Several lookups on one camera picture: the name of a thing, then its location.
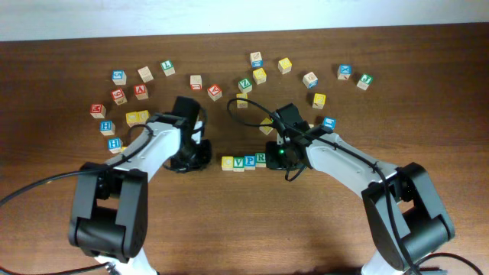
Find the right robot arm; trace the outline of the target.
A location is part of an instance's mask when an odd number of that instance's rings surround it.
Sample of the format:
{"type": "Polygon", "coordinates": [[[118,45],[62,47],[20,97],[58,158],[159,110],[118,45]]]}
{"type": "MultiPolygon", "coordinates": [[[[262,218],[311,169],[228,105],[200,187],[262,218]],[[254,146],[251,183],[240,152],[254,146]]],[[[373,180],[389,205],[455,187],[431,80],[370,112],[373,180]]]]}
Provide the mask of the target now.
{"type": "Polygon", "coordinates": [[[270,119],[283,142],[267,143],[267,168],[317,170],[362,198],[376,247],[362,274],[402,274],[454,238],[455,226],[421,165],[379,161],[329,127],[310,127],[294,104],[270,119]]]}

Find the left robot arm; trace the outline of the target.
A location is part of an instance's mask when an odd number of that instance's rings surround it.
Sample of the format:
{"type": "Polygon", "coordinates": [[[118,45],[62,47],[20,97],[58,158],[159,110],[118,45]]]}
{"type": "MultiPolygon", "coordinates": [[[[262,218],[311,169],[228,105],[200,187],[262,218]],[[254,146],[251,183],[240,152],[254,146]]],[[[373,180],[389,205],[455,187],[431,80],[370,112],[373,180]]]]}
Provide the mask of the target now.
{"type": "Polygon", "coordinates": [[[104,264],[110,274],[155,274],[143,245],[148,223],[148,183],[167,169],[188,173],[204,169],[212,147],[202,139],[200,104],[179,96],[171,112],[156,113],[141,134],[104,164],[79,170],[68,233],[69,243],[104,264]]]}

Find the green R block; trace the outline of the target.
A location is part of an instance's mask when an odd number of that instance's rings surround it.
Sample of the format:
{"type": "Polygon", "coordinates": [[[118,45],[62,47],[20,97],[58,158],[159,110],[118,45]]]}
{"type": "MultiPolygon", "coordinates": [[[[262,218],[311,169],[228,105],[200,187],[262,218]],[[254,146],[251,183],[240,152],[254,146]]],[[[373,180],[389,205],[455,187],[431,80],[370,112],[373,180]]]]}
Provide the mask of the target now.
{"type": "Polygon", "coordinates": [[[256,158],[256,167],[266,167],[267,166],[266,154],[265,153],[256,153],[255,158],[256,158]]]}

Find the green V block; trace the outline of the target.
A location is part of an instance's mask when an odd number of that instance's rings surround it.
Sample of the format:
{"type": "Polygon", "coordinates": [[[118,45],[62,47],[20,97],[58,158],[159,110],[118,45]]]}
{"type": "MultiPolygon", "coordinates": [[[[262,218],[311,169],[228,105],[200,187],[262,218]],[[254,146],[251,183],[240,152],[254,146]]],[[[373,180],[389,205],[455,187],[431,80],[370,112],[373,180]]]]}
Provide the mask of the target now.
{"type": "Polygon", "coordinates": [[[234,157],[233,158],[233,171],[234,172],[244,172],[245,171],[245,158],[244,157],[234,157]]]}

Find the yellow C block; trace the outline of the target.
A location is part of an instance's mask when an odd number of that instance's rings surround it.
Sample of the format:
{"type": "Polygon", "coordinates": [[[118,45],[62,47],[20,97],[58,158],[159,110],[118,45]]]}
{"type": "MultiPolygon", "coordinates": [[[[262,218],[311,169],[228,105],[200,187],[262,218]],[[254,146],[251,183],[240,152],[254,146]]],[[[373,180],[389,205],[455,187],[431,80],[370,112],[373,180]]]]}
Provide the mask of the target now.
{"type": "Polygon", "coordinates": [[[223,156],[221,160],[221,168],[223,171],[233,171],[234,169],[234,157],[223,156]]]}

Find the blue P block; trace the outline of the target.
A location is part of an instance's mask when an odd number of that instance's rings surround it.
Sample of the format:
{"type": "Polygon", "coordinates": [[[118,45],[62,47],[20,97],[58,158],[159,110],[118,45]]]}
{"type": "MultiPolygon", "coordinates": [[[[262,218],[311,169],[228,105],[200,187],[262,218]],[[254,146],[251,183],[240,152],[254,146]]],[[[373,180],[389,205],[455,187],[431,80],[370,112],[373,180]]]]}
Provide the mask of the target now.
{"type": "Polygon", "coordinates": [[[245,155],[244,156],[244,168],[246,170],[256,169],[256,156],[255,155],[245,155]]]}

